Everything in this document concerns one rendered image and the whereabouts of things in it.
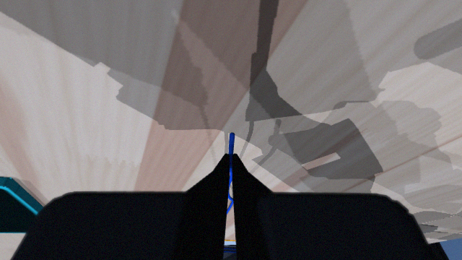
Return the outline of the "blue wire loop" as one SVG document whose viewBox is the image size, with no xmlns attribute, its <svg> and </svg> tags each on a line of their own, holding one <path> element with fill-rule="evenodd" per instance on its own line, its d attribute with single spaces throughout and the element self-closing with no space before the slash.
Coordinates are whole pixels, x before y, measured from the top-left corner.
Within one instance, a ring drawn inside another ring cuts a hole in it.
<svg viewBox="0 0 462 260">
<path fill-rule="evenodd" d="M 232 182 L 232 156 L 234 152 L 234 142 L 235 142 L 235 134 L 232 132 L 230 133 L 230 140 L 229 140 L 229 156 L 230 156 L 230 184 Z M 230 189 L 230 184 L 229 184 L 229 189 Z M 227 209 L 227 213 L 231 209 L 233 205 L 233 198 L 230 196 L 230 193 L 228 193 L 228 199 L 231 200 L 231 204 L 229 208 Z M 236 248 L 224 248 L 224 249 L 232 249 L 236 250 Z M 224 251 L 224 252 L 229 252 L 229 253 L 236 253 L 236 251 Z"/>
</svg>

